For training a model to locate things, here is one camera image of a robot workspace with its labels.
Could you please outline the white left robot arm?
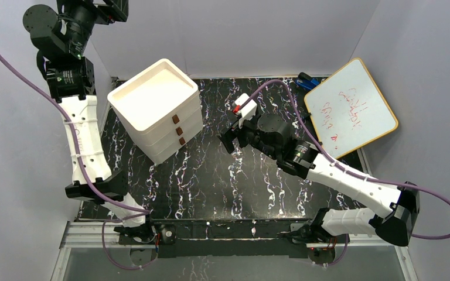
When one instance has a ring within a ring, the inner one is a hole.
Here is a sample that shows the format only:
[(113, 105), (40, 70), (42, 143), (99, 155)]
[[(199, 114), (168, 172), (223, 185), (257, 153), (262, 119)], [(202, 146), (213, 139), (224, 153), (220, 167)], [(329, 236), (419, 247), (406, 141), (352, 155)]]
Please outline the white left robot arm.
[(149, 211), (130, 195), (126, 174), (111, 170), (105, 158), (94, 66), (84, 55), (94, 26), (125, 22), (128, 11), (128, 1), (57, 1), (56, 8), (31, 6), (22, 23), (37, 48), (37, 67), (48, 84), (48, 96), (63, 118), (72, 162), (66, 196), (109, 209), (117, 233), (148, 244), (158, 236)]

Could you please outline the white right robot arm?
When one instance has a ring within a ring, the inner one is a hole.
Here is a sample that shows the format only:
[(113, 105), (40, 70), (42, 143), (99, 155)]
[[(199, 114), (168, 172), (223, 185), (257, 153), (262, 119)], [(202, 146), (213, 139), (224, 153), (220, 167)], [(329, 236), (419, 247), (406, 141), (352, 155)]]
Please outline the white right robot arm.
[(276, 162), (282, 171), (323, 184), (363, 204), (354, 210), (321, 208), (312, 221), (279, 237), (311, 243), (340, 235), (377, 235), (395, 246), (408, 246), (420, 212), (417, 190), (404, 185), (377, 183), (358, 170), (331, 162), (315, 146), (297, 139), (294, 127), (275, 114), (262, 114), (257, 104), (241, 94), (233, 102), (237, 116), (219, 139), (228, 153), (251, 146)]

